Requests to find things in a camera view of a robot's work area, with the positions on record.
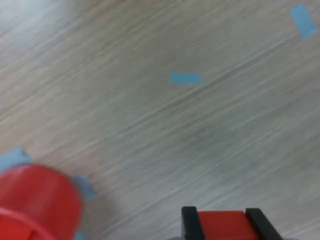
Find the red block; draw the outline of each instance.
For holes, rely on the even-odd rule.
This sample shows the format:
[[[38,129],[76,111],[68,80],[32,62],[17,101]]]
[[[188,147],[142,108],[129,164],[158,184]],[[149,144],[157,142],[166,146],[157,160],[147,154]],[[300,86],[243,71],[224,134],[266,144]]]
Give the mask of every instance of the red block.
[[[243,211],[198,212],[206,240],[259,240]]]
[[[72,240],[82,198],[51,168],[21,165],[0,174],[0,240]]]

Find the laminate floor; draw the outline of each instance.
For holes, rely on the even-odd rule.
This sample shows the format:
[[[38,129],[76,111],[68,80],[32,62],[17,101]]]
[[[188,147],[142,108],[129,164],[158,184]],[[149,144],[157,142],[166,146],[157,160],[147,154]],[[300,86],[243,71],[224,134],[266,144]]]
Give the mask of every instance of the laminate floor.
[[[0,153],[87,176],[89,240],[178,236],[186,205],[318,240],[320,36],[301,38],[300,3],[2,1]]]

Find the gray floor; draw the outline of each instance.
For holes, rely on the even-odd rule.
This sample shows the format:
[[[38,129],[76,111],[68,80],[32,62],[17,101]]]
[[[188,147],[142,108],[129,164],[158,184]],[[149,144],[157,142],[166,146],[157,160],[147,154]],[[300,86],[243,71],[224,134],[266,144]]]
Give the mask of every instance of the gray floor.
[[[89,240],[178,236],[185,205],[318,240],[320,36],[299,35],[300,2],[4,1],[0,153],[88,176]]]

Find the red cup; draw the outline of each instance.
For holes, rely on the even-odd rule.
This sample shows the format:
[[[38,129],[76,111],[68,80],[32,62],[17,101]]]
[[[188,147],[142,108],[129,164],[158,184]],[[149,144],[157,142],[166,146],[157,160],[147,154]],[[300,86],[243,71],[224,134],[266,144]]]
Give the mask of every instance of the red cup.
[[[0,175],[0,239],[73,240],[83,211],[71,180],[40,165]]]

